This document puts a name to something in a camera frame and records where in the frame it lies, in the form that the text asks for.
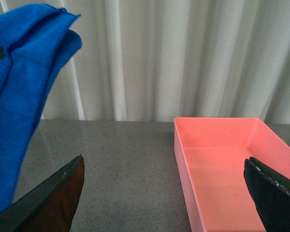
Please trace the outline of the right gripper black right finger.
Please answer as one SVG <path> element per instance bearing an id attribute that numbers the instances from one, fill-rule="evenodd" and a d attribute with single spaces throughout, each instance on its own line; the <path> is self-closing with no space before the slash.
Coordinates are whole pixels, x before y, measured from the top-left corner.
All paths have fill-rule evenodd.
<path id="1" fill-rule="evenodd" d="M 267 232 L 290 232 L 290 179 L 254 157 L 245 160 L 244 179 Z"/>

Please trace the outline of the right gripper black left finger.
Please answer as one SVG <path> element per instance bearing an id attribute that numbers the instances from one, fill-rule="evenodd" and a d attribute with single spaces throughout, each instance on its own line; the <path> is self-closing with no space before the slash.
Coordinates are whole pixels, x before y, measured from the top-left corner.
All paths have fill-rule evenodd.
<path id="1" fill-rule="evenodd" d="M 85 179 L 82 155 L 0 212 L 0 232 L 68 232 Z"/>

